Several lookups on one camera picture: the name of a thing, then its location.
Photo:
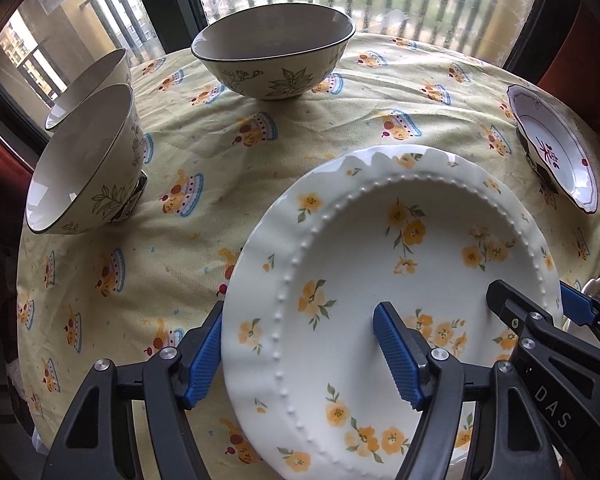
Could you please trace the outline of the beaded rim floral plate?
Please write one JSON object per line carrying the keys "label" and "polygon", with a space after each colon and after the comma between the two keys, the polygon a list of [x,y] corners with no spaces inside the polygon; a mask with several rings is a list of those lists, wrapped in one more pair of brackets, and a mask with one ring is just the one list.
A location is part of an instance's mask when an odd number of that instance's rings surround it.
{"label": "beaded rim floral plate", "polygon": [[247,440],[286,479],[391,477],[419,416],[382,356],[375,307],[488,366],[516,342],[486,304],[495,280],[562,319],[547,241],[473,162],[406,144],[310,171],[253,229],[225,297],[224,382]]}

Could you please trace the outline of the large green leaf bowl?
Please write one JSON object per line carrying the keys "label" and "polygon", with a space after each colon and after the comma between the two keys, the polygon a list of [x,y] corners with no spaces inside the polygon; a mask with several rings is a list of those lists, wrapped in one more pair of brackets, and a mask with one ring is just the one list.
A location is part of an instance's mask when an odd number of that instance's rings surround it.
{"label": "large green leaf bowl", "polygon": [[227,89],[286,100],[323,81],[355,31],[350,16],[329,6],[275,3],[220,18],[198,32],[190,50]]}

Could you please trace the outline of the yellow patterned tablecloth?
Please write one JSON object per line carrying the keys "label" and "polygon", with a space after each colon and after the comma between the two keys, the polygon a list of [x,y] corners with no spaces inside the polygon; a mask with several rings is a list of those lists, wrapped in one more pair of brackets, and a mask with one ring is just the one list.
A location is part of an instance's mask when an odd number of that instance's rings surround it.
{"label": "yellow patterned tablecloth", "polygon": [[[20,240],[19,390],[45,445],[98,358],[143,361],[198,325],[266,208],[357,148],[418,142],[483,166],[532,213],[564,281],[600,277],[600,204],[585,214],[531,169],[505,94],[516,77],[498,66],[358,35],[335,73],[295,100],[238,96],[187,50],[135,67],[132,79],[148,182],[131,218]],[[564,116],[600,191],[600,136],[572,110]]]}

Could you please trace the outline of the small red motif dish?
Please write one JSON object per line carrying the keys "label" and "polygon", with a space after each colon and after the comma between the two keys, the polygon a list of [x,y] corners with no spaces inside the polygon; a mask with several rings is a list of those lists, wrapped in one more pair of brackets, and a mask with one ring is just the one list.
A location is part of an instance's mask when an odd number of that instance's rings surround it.
{"label": "small red motif dish", "polygon": [[595,214],[597,182],[570,125],[542,96],[520,84],[511,84],[506,96],[532,169],[554,193],[565,196],[586,214]]}

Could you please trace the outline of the red curtain right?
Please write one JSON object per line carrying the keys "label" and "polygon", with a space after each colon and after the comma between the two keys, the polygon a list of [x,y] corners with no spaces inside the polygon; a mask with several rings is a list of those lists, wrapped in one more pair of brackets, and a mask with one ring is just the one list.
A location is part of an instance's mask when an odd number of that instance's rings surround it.
{"label": "red curtain right", "polygon": [[600,23],[584,4],[539,86],[600,134]]}

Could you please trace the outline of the red curtain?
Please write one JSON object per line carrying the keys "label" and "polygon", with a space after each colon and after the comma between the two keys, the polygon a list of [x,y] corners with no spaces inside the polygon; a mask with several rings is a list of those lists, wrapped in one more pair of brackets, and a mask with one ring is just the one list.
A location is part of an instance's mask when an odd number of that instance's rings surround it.
{"label": "red curtain", "polygon": [[32,171],[0,140],[0,208],[23,211]]}
{"label": "red curtain", "polygon": [[539,86],[600,134],[600,23],[584,4]]}

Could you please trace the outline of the near small leaf bowl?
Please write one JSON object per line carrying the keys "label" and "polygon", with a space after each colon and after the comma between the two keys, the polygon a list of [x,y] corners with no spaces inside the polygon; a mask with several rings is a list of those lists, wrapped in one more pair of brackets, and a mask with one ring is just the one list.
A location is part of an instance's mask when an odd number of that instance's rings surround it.
{"label": "near small leaf bowl", "polygon": [[97,91],[60,123],[38,160],[27,227],[34,234],[81,234],[104,226],[129,203],[143,162],[132,88]]}

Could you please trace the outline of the small leaf bowl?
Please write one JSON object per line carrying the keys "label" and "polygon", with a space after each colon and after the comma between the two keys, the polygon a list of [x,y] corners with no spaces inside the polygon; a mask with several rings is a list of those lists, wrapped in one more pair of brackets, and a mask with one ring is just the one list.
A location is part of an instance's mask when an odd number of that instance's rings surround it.
{"label": "small leaf bowl", "polygon": [[81,234],[104,226],[129,203],[143,162],[132,88],[97,91],[60,123],[38,160],[27,227],[34,234]]}
{"label": "small leaf bowl", "polygon": [[113,50],[88,66],[54,101],[44,128],[52,132],[93,93],[112,84],[131,84],[130,62],[125,49]]}

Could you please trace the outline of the red curtain left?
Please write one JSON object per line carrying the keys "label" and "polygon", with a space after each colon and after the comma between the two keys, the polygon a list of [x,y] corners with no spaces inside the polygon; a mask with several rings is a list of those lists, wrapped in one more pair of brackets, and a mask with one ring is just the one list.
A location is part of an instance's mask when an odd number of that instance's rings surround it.
{"label": "red curtain left", "polygon": [[0,208],[23,211],[32,171],[0,140]]}

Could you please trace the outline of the balcony metal railing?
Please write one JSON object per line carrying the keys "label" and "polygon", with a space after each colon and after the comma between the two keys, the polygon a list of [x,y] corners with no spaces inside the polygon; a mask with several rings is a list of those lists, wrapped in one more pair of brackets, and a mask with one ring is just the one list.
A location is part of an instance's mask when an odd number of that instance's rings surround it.
{"label": "balcony metal railing", "polygon": [[[361,32],[422,40],[477,54],[498,0],[199,0],[204,24],[235,11],[307,2],[347,13]],[[79,70],[123,49],[131,64],[163,55],[145,0],[28,0],[0,31],[0,48],[46,104]]]}

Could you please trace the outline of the far small leaf bowl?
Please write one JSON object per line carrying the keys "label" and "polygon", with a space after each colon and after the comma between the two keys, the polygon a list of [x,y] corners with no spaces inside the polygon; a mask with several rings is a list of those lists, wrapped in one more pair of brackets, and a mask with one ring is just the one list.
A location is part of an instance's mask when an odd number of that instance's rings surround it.
{"label": "far small leaf bowl", "polygon": [[130,62],[125,49],[113,50],[88,66],[54,101],[44,128],[52,132],[93,93],[112,84],[131,84]]}

